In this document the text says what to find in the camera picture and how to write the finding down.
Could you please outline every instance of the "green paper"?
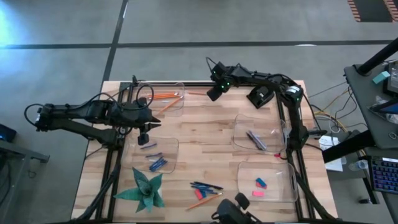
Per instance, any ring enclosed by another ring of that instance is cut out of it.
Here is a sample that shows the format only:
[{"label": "green paper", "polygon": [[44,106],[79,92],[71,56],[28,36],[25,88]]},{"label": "green paper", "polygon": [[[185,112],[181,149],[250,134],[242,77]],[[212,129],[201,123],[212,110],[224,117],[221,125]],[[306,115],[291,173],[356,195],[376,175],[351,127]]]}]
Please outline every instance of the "green paper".
[{"label": "green paper", "polygon": [[152,192],[152,188],[150,187],[148,182],[144,182],[142,180],[137,180],[138,187],[144,195],[150,195]]},{"label": "green paper", "polygon": [[144,204],[147,207],[148,212],[152,211],[152,206],[154,205],[154,195],[155,193],[151,192],[150,195],[144,196]]},{"label": "green paper", "polygon": [[149,181],[152,191],[157,192],[157,190],[159,190],[160,186],[162,185],[162,176],[163,174],[157,175]]},{"label": "green paper", "polygon": [[129,190],[125,190],[115,196],[113,196],[114,198],[121,198],[124,200],[141,200],[142,199],[142,193],[140,191],[139,188],[135,188],[135,189],[129,189]]},{"label": "green paper", "polygon": [[159,208],[164,207],[163,199],[160,197],[158,192],[155,192],[154,206],[159,207]]},{"label": "green paper", "polygon": [[139,187],[138,180],[148,183],[148,181],[149,181],[148,178],[142,172],[138,171],[134,167],[132,168],[132,171],[134,173],[134,180],[136,181],[136,184],[138,187]]},{"label": "green paper", "polygon": [[139,204],[138,204],[136,213],[139,212],[139,211],[141,211],[141,210],[143,210],[144,208],[145,208],[144,199],[141,199],[141,200],[139,201]]}]

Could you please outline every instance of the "wooden tabletop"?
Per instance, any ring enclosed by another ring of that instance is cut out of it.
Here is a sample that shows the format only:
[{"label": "wooden tabletop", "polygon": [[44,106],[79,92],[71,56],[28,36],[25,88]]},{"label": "wooden tabletop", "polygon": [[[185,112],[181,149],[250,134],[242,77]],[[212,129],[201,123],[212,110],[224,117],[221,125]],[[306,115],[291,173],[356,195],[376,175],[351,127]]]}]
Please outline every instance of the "wooden tabletop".
[{"label": "wooden tabletop", "polygon": [[[296,82],[304,87],[303,81]],[[118,92],[119,84],[120,82],[104,82],[102,92],[113,95]],[[248,169],[253,168],[250,162],[259,164],[260,168],[283,166],[281,163],[285,163],[285,161],[275,158],[272,154],[259,154],[258,151],[254,150],[237,150],[231,140],[234,134],[235,118],[238,114],[263,119],[263,121],[269,122],[268,126],[275,126],[275,129],[277,129],[279,122],[276,121],[279,121],[279,114],[276,99],[274,98],[257,110],[246,98],[246,95],[252,89],[249,87],[231,88],[229,92],[223,94],[215,102],[212,102],[207,96],[188,93],[189,91],[205,93],[208,89],[208,87],[185,87],[182,109],[178,110],[179,105],[177,105],[172,111],[161,115],[156,115],[158,112],[153,111],[153,115],[162,121],[162,125],[149,131],[149,136],[151,139],[163,140],[164,145],[167,145],[167,152],[171,155],[171,167],[165,170],[168,173],[163,175],[161,186],[165,208],[154,208],[151,213],[145,210],[135,213],[138,202],[117,199],[114,222],[210,222],[211,214],[216,212],[217,206],[224,198],[234,202],[234,197],[239,192],[238,184],[239,189],[245,192],[246,196],[251,196],[246,193],[249,192],[248,189],[245,189],[245,187],[241,189],[240,185],[244,182],[238,181],[238,166],[241,162],[246,162],[247,164],[243,168]],[[308,129],[312,129],[314,126],[313,119],[309,105],[305,100],[302,102],[302,117],[304,125]],[[105,128],[102,125],[96,125],[96,127]],[[137,161],[131,157],[134,153],[135,139],[136,135],[132,133],[126,141],[118,192],[136,187],[131,164],[135,162],[139,166],[142,165],[140,163],[142,161]],[[175,151],[175,141],[177,141],[178,153]],[[92,141],[88,145],[87,153],[100,147],[96,141]],[[326,210],[337,217],[321,152],[305,146],[303,156],[311,191]],[[85,161],[72,218],[81,215],[98,193],[105,158],[106,149],[102,149]],[[247,170],[242,169],[240,171],[242,171],[239,174],[240,180],[241,177],[242,179],[248,177],[246,175]],[[157,175],[151,172],[144,173],[148,178]],[[224,195],[200,207],[186,211],[186,208],[198,202],[194,190],[189,184],[193,181],[220,185],[224,187]],[[304,194],[301,190],[299,192],[304,216],[308,217]],[[106,197],[104,204],[105,215],[108,211],[107,200],[109,200],[109,196]],[[292,202],[255,201],[251,202],[248,210],[263,222],[297,221],[295,206]]]}]

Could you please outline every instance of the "concrete floor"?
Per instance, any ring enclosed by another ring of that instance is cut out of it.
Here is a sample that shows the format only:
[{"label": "concrete floor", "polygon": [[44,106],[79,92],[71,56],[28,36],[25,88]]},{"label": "concrete floor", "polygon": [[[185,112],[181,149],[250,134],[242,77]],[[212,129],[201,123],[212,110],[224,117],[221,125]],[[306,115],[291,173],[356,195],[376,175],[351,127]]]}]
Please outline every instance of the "concrete floor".
[{"label": "concrete floor", "polygon": [[[121,6],[122,0],[0,0],[0,45],[110,44]],[[389,40],[396,38],[397,29],[397,23],[355,22],[345,0],[130,0],[119,43]],[[133,74],[146,80],[207,80],[205,57],[209,56],[225,64],[240,62],[253,70],[305,80],[311,96],[343,82],[345,66],[362,63],[381,48],[117,49],[109,80],[130,80]],[[44,166],[32,163],[36,178],[24,177],[15,223],[70,218],[87,145],[87,140],[66,131],[35,132],[22,115],[24,108],[31,103],[80,104],[89,99],[100,91],[108,56],[109,49],[0,50],[0,94],[6,96],[0,102],[0,123],[17,130],[18,145],[51,155]],[[339,86],[310,101],[322,108],[345,88]],[[341,108],[346,97],[331,111]],[[341,114],[353,106],[349,103]],[[351,125],[363,119],[357,110],[341,121]],[[383,201],[381,205],[356,203],[358,197],[366,197],[361,181],[331,179],[331,186],[340,218],[392,223]]]}]

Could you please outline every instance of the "blue eraser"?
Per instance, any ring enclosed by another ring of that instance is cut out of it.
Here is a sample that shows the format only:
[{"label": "blue eraser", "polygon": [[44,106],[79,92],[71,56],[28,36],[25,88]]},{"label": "blue eraser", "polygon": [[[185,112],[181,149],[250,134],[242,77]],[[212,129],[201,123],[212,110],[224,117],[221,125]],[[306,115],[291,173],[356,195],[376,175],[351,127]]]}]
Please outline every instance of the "blue eraser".
[{"label": "blue eraser", "polygon": [[262,181],[260,178],[256,179],[257,183],[259,183],[261,185],[261,187],[265,187],[266,183],[264,181]]},{"label": "blue eraser", "polygon": [[201,193],[201,196],[202,196],[203,198],[206,197],[206,192],[204,192],[204,191],[201,190],[200,193]]},{"label": "blue eraser", "polygon": [[375,84],[379,84],[380,82],[382,82],[383,80],[385,80],[388,77],[390,77],[390,73],[388,73],[387,71],[384,71],[384,72],[376,75],[376,77],[373,78],[373,82]]}]

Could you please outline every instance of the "keyboard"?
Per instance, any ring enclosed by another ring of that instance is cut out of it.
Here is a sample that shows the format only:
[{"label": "keyboard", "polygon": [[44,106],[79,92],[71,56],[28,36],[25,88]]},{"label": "keyboard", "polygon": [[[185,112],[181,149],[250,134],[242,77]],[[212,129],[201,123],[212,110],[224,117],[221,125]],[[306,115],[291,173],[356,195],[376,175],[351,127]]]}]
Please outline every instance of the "keyboard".
[{"label": "keyboard", "polygon": [[370,164],[372,188],[381,192],[398,194],[398,159],[372,156]]}]

